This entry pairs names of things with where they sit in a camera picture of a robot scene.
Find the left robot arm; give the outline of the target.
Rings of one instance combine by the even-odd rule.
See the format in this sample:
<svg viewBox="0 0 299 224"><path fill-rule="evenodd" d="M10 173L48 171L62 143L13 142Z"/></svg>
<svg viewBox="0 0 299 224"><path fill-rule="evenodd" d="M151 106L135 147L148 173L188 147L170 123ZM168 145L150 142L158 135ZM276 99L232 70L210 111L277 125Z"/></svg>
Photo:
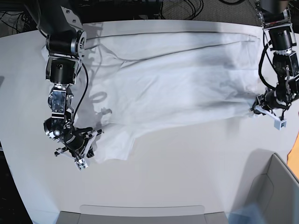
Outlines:
<svg viewBox="0 0 299 224"><path fill-rule="evenodd" d="M287 0L258 0L256 13L267 43L263 47L258 74L266 86L266 92L256 97L251 111L257 115L273 115L275 109L284 112L299 98L299 62L293 47L297 45L291 23ZM267 83L262 75L262 65L267 51L273 52L272 67L277 75L277 84Z"/></svg>

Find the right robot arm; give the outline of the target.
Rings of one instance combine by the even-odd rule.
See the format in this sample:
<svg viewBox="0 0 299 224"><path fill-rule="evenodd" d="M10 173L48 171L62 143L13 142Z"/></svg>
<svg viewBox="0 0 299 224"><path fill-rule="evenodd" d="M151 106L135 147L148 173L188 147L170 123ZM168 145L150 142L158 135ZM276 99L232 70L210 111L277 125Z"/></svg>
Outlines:
<svg viewBox="0 0 299 224"><path fill-rule="evenodd" d="M81 69L85 69L83 56L86 32L83 30L78 2L76 0L26 0L24 6L37 24L37 29L46 34L45 47L48 62L45 78L53 84L48 97L51 117L44 122L48 137L61 142L64 147L55 155L70 152L79 165L85 158L94 156L92 142L100 133L91 127L76 128L73 108L74 97L70 86L76 83Z"/></svg>

